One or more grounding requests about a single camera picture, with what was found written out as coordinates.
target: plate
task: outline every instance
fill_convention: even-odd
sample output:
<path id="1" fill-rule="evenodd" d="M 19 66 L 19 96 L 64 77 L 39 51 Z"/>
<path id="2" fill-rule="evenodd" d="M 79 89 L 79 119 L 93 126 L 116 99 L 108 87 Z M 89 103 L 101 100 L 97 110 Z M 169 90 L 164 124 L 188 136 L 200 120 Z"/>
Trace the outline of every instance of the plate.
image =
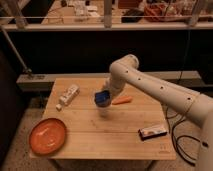
<path id="1" fill-rule="evenodd" d="M 36 154 L 46 155 L 57 151 L 66 138 L 65 124 L 56 118 L 39 122 L 32 130 L 29 143 Z"/>

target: wooden table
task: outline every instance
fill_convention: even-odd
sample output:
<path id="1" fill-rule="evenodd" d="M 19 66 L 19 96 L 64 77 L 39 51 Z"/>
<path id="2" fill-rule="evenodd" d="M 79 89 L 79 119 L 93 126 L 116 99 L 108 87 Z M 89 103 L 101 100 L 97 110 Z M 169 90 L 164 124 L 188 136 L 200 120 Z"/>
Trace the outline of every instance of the wooden table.
<path id="1" fill-rule="evenodd" d="M 160 103 L 127 85 L 121 95 L 133 96 L 131 103 L 99 109 L 94 93 L 100 91 L 105 78 L 56 79 L 42 119 L 58 118 L 67 127 L 64 146 L 53 159 L 125 159 L 174 160 L 170 135 L 141 141 L 138 129 L 163 123 L 167 127 Z M 59 96 L 71 85 L 80 87 L 79 95 L 58 112 Z"/>
<path id="2" fill-rule="evenodd" d="M 44 17 L 41 24 L 97 24 L 103 23 L 104 17 L 104 1 L 103 0 L 91 0 L 90 5 L 95 5 L 98 8 L 97 13 L 100 17 L 88 16 L 88 19 L 83 21 L 77 21 L 74 12 L 74 7 L 61 7 L 61 2 L 55 0 L 51 6 L 48 14 Z M 112 23 L 121 23 L 121 16 L 128 9 L 119 9 L 118 1 L 112 4 Z M 148 23 L 145 19 L 141 19 L 138 23 Z"/>

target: floor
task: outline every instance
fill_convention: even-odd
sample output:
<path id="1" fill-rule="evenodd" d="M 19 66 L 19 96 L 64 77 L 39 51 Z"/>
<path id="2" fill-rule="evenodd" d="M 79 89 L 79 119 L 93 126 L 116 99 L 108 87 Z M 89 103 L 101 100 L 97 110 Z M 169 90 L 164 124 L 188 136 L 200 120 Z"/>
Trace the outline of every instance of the floor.
<path id="1" fill-rule="evenodd" d="M 2 166 L 2 171 L 55 171 L 56 169 L 46 159 L 30 159 L 28 137 L 32 128 L 42 117 L 44 108 L 40 108 L 37 99 L 32 99 L 25 111 L 17 129 L 11 148 Z M 174 116 L 175 112 L 168 110 L 168 116 Z M 171 124 L 178 119 L 171 119 Z M 192 135 L 199 137 L 200 130 L 190 122 L 181 124 L 175 131 L 176 135 Z M 197 155 L 198 143 L 189 139 L 181 141 L 181 145 L 190 155 Z M 142 171 L 149 162 L 147 161 L 114 161 L 114 160 L 59 160 L 64 169 L 70 171 Z M 153 171 L 193 171 L 194 167 L 184 162 L 178 155 L 174 161 L 158 161 Z"/>

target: carrot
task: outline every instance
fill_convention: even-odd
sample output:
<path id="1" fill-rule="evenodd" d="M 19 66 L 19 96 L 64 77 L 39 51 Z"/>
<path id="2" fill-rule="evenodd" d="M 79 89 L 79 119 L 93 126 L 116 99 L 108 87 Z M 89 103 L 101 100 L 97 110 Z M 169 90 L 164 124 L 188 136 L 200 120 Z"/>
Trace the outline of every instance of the carrot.
<path id="1" fill-rule="evenodd" d="M 132 96 L 120 96 L 112 100 L 113 105 L 123 104 L 123 103 L 129 103 L 132 101 Z"/>

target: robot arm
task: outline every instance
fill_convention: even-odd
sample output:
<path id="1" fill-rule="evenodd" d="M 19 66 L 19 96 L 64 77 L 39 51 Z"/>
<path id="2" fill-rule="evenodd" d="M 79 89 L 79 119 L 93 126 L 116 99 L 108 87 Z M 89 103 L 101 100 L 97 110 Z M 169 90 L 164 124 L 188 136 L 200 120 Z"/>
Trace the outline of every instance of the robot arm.
<path id="1" fill-rule="evenodd" d="M 111 99 L 129 83 L 154 99 L 186 116 L 202 129 L 201 145 L 196 170 L 213 170 L 213 99 L 199 92 L 146 75 L 137 70 L 134 55 L 126 55 L 110 65 L 110 78 L 103 90 Z"/>

